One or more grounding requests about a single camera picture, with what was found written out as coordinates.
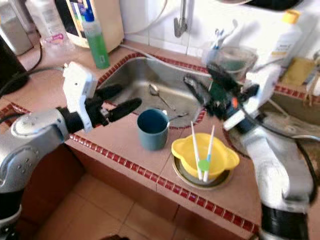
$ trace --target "yellow bowl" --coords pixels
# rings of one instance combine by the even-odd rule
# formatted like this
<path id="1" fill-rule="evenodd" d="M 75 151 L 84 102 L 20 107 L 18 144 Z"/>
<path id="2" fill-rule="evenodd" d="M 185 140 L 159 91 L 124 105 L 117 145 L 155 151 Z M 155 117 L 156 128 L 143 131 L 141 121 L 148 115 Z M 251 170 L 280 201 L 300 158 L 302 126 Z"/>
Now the yellow bowl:
<path id="1" fill-rule="evenodd" d="M 200 160 L 207 159 L 210 134 L 196 133 L 196 143 Z M 171 146 L 172 154 L 181 160 L 184 169 L 195 178 L 198 177 L 192 135 L 175 140 Z M 225 170 L 232 170 L 239 164 L 239 156 L 226 147 L 218 138 L 214 138 L 208 179 L 218 177 Z"/>

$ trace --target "white chopstick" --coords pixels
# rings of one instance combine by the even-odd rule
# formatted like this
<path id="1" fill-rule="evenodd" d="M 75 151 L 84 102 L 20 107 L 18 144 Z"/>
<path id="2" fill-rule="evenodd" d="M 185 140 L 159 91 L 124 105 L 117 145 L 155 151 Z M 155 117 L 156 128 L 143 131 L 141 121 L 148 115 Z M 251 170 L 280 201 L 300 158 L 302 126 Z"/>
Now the white chopstick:
<path id="1" fill-rule="evenodd" d="M 199 180 L 202 180 L 202 171 L 198 166 L 198 163 L 200 161 L 199 158 L 199 152 L 198 152 L 198 146 L 197 146 L 197 140 L 196 140 L 196 134 L 195 134 L 195 130 L 194 130 L 194 123 L 191 121 L 191 130 L 192 130 L 192 140 L 193 140 L 193 151 L 194 151 L 194 155 L 195 155 L 195 164 L 196 164 L 196 170 L 198 171 L 198 178 Z"/>
<path id="2" fill-rule="evenodd" d="M 212 153 L 212 145 L 214 144 L 214 136 L 215 136 L 215 125 L 212 126 L 212 131 L 211 131 L 211 137 L 210 137 L 210 143 L 208 147 L 208 155 L 206 156 L 206 160 L 211 162 L 211 153 Z M 209 177 L 209 171 L 205 171 L 203 175 L 203 181 L 207 182 Z"/>

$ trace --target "yellow cap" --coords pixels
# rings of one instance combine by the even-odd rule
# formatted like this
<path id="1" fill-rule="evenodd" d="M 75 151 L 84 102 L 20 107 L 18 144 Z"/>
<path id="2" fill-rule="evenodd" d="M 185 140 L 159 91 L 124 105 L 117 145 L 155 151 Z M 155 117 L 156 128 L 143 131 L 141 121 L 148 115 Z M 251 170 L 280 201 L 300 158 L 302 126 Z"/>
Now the yellow cap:
<path id="1" fill-rule="evenodd" d="M 301 13 L 296 10 L 287 10 L 285 11 L 282 21 L 287 24 L 295 24 L 298 21 L 300 14 Z"/>

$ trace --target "green bottle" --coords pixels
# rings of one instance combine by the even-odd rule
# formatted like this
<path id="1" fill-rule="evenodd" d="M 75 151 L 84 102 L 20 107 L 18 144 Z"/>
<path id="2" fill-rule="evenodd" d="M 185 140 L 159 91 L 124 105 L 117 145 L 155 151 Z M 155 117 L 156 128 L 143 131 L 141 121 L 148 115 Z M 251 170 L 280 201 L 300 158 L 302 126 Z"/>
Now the green bottle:
<path id="1" fill-rule="evenodd" d="M 85 37 L 89 43 L 92 57 L 98 69 L 106 69 L 110 66 L 109 56 L 102 35 L 100 23 L 95 20 L 94 13 L 88 8 L 84 14 L 85 21 L 82 22 Z"/>

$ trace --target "bottle cap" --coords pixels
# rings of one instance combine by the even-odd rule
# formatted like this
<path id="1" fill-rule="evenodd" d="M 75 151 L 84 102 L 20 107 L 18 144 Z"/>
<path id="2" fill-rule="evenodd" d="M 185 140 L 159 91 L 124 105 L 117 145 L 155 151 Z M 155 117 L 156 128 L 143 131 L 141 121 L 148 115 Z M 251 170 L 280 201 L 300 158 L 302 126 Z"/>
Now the bottle cap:
<path id="1" fill-rule="evenodd" d="M 92 11 L 91 8 L 87 8 L 87 9 L 85 10 L 84 19 L 85 19 L 86 22 L 93 22 L 93 21 L 95 21 L 94 12 Z"/>
<path id="2" fill-rule="evenodd" d="M 287 10 L 285 11 L 282 21 L 287 24 L 295 24 L 298 21 L 300 14 L 301 13 L 296 10 Z"/>

